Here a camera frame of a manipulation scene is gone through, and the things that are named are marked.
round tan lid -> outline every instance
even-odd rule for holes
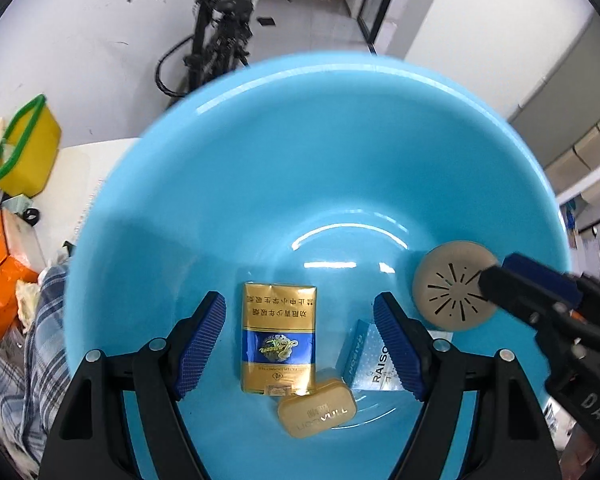
[[[496,311],[478,288],[480,272],[498,261],[473,242],[442,244],[422,259],[411,293],[422,316],[449,332],[468,330],[487,321]]]

bicycle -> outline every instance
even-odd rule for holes
[[[249,22],[254,10],[253,0],[197,0],[196,5],[199,9],[193,34],[164,54],[155,67],[155,84],[172,98],[169,106],[202,85],[235,70],[239,62],[244,66],[249,64],[246,47],[252,37]],[[214,19],[214,12],[218,12],[220,18]],[[206,29],[213,23],[216,31],[205,44]],[[191,51],[184,57],[187,76],[173,91],[162,82],[160,69],[169,56],[189,41]]]

tiled floor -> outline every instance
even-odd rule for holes
[[[259,16],[272,17],[276,26],[263,27]],[[369,52],[342,0],[259,0],[251,30],[250,63],[307,50]]]

gold cigarette pack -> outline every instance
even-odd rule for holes
[[[245,283],[242,390],[307,395],[315,385],[316,288]]]

gold tin box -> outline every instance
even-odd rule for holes
[[[357,410],[347,385],[340,379],[329,379],[319,383],[313,395],[282,399],[278,418],[289,435],[305,438],[349,422]]]

